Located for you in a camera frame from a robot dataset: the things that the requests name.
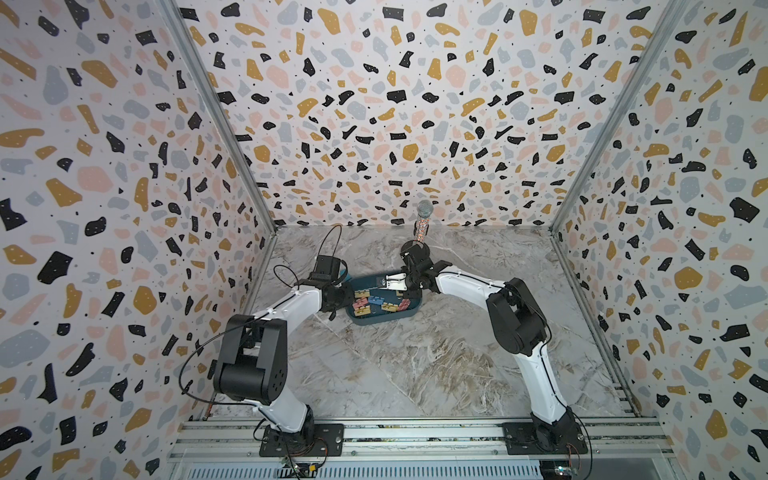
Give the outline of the teal plastic storage box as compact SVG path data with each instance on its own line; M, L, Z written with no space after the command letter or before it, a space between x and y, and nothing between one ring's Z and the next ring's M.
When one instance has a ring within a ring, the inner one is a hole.
M381 272L360 277L350 277L354 288L354 303L345 308L353 323L369 326L412 317L421 306L420 297L404 297L405 291L384 289L386 276L400 272Z

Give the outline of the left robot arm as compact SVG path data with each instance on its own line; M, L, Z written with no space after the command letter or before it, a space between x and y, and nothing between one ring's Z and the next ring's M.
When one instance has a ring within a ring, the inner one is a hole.
M216 393L237 405L250 405L280 432L295 434L312 423L310 407L287 386L288 337L319 312L333 315L354 303L349 283L294 287L271 306L232 316L226 326L213 374Z

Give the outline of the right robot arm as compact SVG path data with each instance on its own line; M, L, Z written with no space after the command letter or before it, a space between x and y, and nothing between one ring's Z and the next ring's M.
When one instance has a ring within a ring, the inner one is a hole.
M492 280L452 263L431 259L424 242L410 240L400 249L402 272L385 278L390 290L419 298L424 290L468 301L486 311L497 343L521 370L530 404L533 440L553 451L579 433L576 415L562 397L552 372L547 345L552 337L545 315L525 282Z

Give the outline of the microphone on black stand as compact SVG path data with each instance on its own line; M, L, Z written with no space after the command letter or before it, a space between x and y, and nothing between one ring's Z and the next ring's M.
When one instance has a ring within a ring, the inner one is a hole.
M414 224L414 237L417 242L423 243L425 241L433 211L434 205L428 199L421 200L417 204L417 220Z

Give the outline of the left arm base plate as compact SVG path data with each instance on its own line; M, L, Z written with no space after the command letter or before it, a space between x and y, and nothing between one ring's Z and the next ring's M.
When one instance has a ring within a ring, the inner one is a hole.
M344 433L343 423L321 423L293 433L284 433L270 426L262 434L259 456L339 457L342 454Z

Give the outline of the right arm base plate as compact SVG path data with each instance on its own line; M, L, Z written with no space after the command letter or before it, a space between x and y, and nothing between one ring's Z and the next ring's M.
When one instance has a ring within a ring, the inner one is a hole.
M586 435L576 423L554 426L506 422L501 428L508 455L584 455L589 452Z

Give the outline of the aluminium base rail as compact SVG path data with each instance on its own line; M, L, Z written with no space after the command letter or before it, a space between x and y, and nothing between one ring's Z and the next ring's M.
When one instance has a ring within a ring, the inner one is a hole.
M187 422L169 455L171 479L682 479L660 424L588 418L556 453L512 418L321 419L304 455L263 438L246 418Z

